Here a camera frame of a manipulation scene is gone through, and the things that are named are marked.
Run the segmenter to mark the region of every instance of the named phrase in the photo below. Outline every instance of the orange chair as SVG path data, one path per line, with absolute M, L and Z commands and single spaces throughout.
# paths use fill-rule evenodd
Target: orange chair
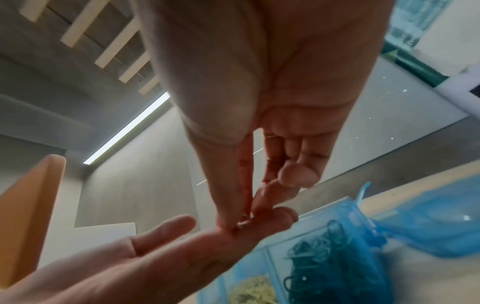
M 36 270 L 65 165 L 49 155 L 0 196 L 0 290 Z

